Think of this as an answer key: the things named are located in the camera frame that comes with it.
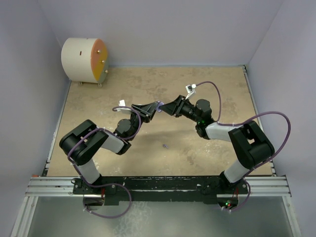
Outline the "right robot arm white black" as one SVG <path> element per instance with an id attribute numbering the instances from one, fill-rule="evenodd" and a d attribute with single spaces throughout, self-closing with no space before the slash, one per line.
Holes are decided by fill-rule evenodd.
<path id="1" fill-rule="evenodd" d="M 219 175 L 219 186 L 225 193 L 235 190 L 237 182 L 275 154 L 273 145 L 255 121 L 237 126 L 220 125 L 213 119 L 210 102 L 205 99 L 199 99 L 193 105 L 179 95 L 159 109 L 170 116 L 185 116 L 196 122 L 195 129 L 201 138 L 231 142 L 237 160 Z"/>

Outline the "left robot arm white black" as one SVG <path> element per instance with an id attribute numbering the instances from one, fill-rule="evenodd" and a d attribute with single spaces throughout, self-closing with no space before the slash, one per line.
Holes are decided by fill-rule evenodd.
<path id="1" fill-rule="evenodd" d="M 130 117 L 121 119 L 113 132 L 104 127 L 98 127 L 87 119 L 60 140 L 59 147 L 67 155 L 67 159 L 84 181 L 86 190 L 95 194 L 103 186 L 102 175 L 93 161 L 97 151 L 106 149 L 116 155 L 125 154 L 131 147 L 130 142 L 138 134 L 142 124 L 152 120 L 158 106 L 159 101 L 145 105 L 132 104 L 128 107 L 125 105 L 125 101 L 121 100 L 119 105 L 112 110 L 122 112 Z"/>

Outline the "purple charging case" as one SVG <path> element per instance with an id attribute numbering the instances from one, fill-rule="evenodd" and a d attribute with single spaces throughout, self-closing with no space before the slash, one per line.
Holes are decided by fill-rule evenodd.
<path id="1" fill-rule="evenodd" d="M 156 107 L 156 111 L 157 111 L 158 113 L 160 113 L 160 112 L 162 111 L 162 110 L 160 109 L 160 107 L 161 107 L 162 105 L 164 105 L 164 103 L 160 101 L 160 102 L 158 103 L 157 107 Z"/>

